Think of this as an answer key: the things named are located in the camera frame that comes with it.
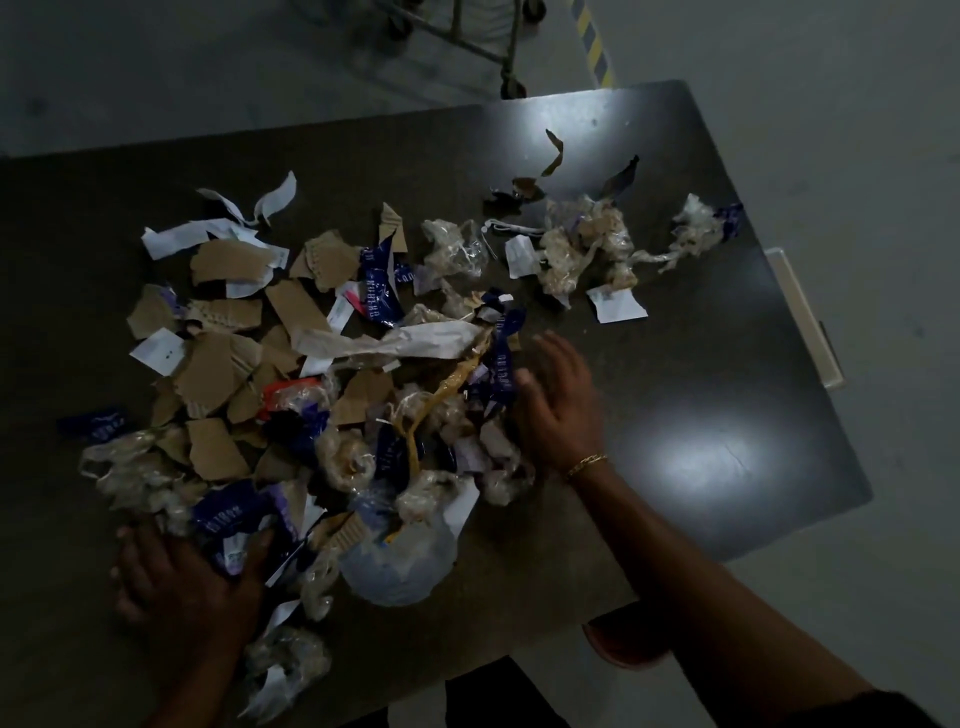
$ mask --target metal cart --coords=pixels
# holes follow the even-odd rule
[[[500,85],[501,99],[526,98],[526,87],[514,75],[516,37],[519,34],[521,19],[524,22],[536,25],[546,16],[546,6],[543,4],[543,0],[514,0],[514,23],[510,29],[510,43],[507,46],[507,53],[503,56],[499,56],[476,43],[471,43],[469,40],[464,40],[461,28],[464,0],[453,0],[453,20],[449,28],[432,25],[417,15],[416,9],[422,2],[423,0],[373,0],[373,3],[380,10],[389,15],[387,32],[393,40],[405,40],[414,32],[414,27],[421,28],[427,33],[463,48],[465,51],[470,51],[481,58],[499,64],[500,78],[503,79],[503,83]]]

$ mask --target cart wheel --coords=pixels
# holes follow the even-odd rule
[[[546,17],[546,4],[543,0],[538,2],[540,9],[534,12],[530,7],[530,0],[523,0],[523,19],[531,25],[537,25]]]
[[[387,35],[390,40],[406,40],[414,32],[414,24],[405,17],[395,18],[390,15],[387,18]]]
[[[527,87],[517,79],[508,79],[500,85],[501,99],[525,99],[526,97]]]

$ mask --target gray floor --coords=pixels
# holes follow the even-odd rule
[[[496,97],[496,69],[415,36],[396,54],[364,2],[0,2],[0,149],[29,155]],[[428,3],[428,9],[439,13]],[[590,86],[548,0],[519,75]],[[850,385],[834,401],[870,477],[866,508],[733,565],[884,688],[960,722],[960,6],[591,0],[621,85],[687,79],[760,238],[782,246]],[[502,40],[483,0],[471,32]],[[575,631],[516,655],[575,726],[706,725],[675,664],[598,661]],[[396,706],[433,724],[440,691]],[[305,720],[298,724],[309,725]]]

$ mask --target right hand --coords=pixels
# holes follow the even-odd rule
[[[542,463],[566,474],[604,451],[599,398],[587,362],[570,342],[553,331],[534,341],[548,365],[547,392],[530,370],[516,370],[520,426]]]

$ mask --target cardboard piece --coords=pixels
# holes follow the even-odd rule
[[[220,301],[191,301],[186,318],[199,321],[204,331],[232,333],[260,326],[263,302],[259,299],[221,299]]]
[[[268,445],[263,429],[254,420],[247,420],[231,427],[230,437],[238,443],[247,443],[257,449],[264,449]]]
[[[230,334],[215,331],[198,337],[190,360],[174,380],[177,394],[188,405],[188,413],[191,403],[212,412],[236,391],[232,338]]]
[[[367,408],[386,401],[393,391],[394,378],[389,372],[361,369],[330,408],[330,421],[333,425],[364,423]]]
[[[274,262],[269,249],[239,240],[217,239],[203,243],[190,258],[194,285],[207,280],[259,280]]]
[[[307,240],[303,243],[303,255],[321,293],[351,280],[360,267],[360,249],[345,243],[338,231],[327,231]]]
[[[290,450],[274,443],[260,455],[256,468],[253,469],[253,480],[258,483],[281,483],[284,480],[294,480],[299,470],[300,463],[290,454]],[[298,514],[302,512],[301,503]]]
[[[186,426],[190,433],[190,462],[203,480],[232,480],[250,474],[247,461],[230,439],[223,420],[191,420]]]
[[[403,234],[403,218],[396,214],[396,211],[387,205],[383,204],[383,209],[380,211],[380,227],[377,229],[376,241],[382,243],[384,239],[390,236],[390,233],[394,234],[394,242],[390,246],[390,250],[394,253],[406,253],[407,252],[407,238]]]
[[[299,366],[300,354],[291,349],[287,330],[280,324],[267,331],[260,339],[260,346],[263,347],[261,360],[270,362],[283,374],[290,374]]]
[[[172,427],[167,427],[166,432],[164,432],[160,438],[156,441],[156,446],[167,453],[167,456],[181,465],[190,464],[190,438],[186,434],[186,430],[179,426],[173,425]]]
[[[330,331],[326,316],[298,280],[282,280],[270,286],[267,298],[290,336],[301,330]]]
[[[158,379],[154,382],[156,388],[156,399],[154,400],[154,411],[150,417],[150,427],[160,427],[173,420],[180,408],[183,407],[183,401],[177,390],[174,389],[174,380],[168,376]]]
[[[153,283],[143,286],[140,300],[136,302],[133,312],[127,317],[127,325],[134,339],[146,339],[161,328],[177,330],[177,318],[170,304],[163,297],[162,290],[162,286]]]

